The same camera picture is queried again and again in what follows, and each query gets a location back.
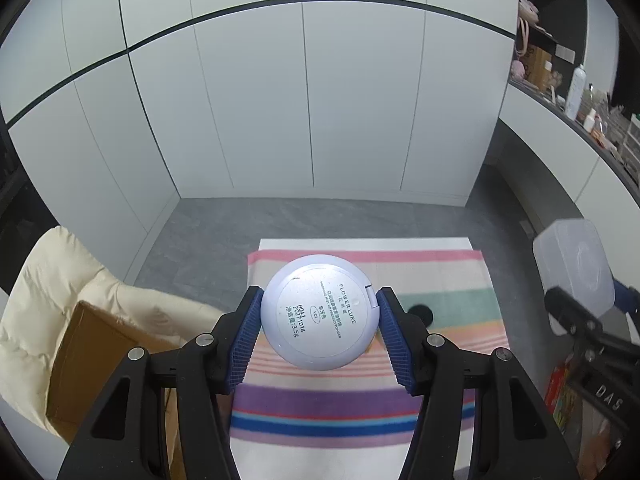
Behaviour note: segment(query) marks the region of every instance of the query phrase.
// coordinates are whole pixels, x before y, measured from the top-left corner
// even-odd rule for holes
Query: black round object
[[[433,323],[433,312],[431,309],[423,304],[416,304],[409,309],[409,314],[414,314],[414,316],[418,316],[425,328],[428,328],[431,323]]]

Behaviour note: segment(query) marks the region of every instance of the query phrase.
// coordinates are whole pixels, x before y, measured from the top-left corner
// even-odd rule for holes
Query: black mount
[[[216,394],[231,391],[225,379],[233,364],[230,349],[251,304],[261,293],[258,287],[250,287],[238,309],[222,316],[210,335],[202,334],[178,350],[149,355],[146,350],[133,349],[114,371],[79,428],[58,480],[169,480],[164,388],[177,389],[187,478],[239,480]],[[415,378],[410,393],[424,396],[399,479],[451,480],[460,437],[463,390],[474,388],[476,419],[470,480],[578,480],[558,427],[511,351],[497,348],[485,355],[461,350],[445,337],[429,334],[418,317],[404,312],[390,288],[383,288],[381,293],[410,350]],[[632,428],[638,427],[636,417],[640,412],[638,398],[633,396],[628,382],[606,376],[602,387],[607,395],[614,394],[610,402],[598,391],[612,362],[617,369],[626,370],[625,377],[632,384],[638,384],[638,376],[629,374],[631,361],[627,359],[632,351],[638,356],[636,360],[640,358],[638,347],[631,348],[604,335],[597,320],[585,316],[584,309],[579,305],[576,308],[562,291],[549,291],[545,300],[549,311],[578,336],[582,355],[590,358],[589,350],[594,352],[593,359],[578,360],[572,371],[572,384],[583,395],[592,396],[594,402],[604,402],[602,411],[606,416],[632,434]],[[594,328],[590,328],[590,322],[595,323]],[[615,407],[618,399],[622,401]],[[611,473],[620,464],[628,467],[631,458],[633,473],[638,471],[635,453],[630,449],[635,442],[625,439],[598,480],[630,478]]]

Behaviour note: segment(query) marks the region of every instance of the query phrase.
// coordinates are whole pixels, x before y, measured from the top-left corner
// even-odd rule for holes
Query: small bottle
[[[574,70],[574,76],[571,78],[571,86],[569,86],[569,93],[566,96],[566,103],[564,104],[564,114],[575,121],[575,117],[580,109],[580,102],[582,101],[582,92],[584,91],[584,85],[587,82],[587,73],[584,71],[584,66],[580,64]]]
[[[593,130],[593,125],[596,123],[596,110],[595,108],[592,108],[591,111],[589,112],[589,115],[587,115],[584,118],[584,122],[582,123],[582,127],[587,130],[587,133],[590,134],[591,130]]]
[[[551,62],[545,61],[545,69],[542,72],[542,78],[540,79],[540,88],[539,90],[542,93],[546,93],[546,90],[549,88],[549,78],[551,78]]]

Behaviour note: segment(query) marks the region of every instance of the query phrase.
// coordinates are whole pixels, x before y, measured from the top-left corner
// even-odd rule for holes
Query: clear plastic box
[[[613,277],[595,226],[588,220],[556,220],[533,240],[545,292],[560,286],[594,316],[600,317],[613,306]],[[565,334],[549,315],[556,335]]]

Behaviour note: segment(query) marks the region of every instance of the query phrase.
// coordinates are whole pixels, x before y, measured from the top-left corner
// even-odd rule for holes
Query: green stripe
[[[485,321],[501,320],[500,306],[492,288],[398,294],[402,308],[409,310],[415,304],[428,306],[433,312],[430,332],[438,328],[465,326]]]

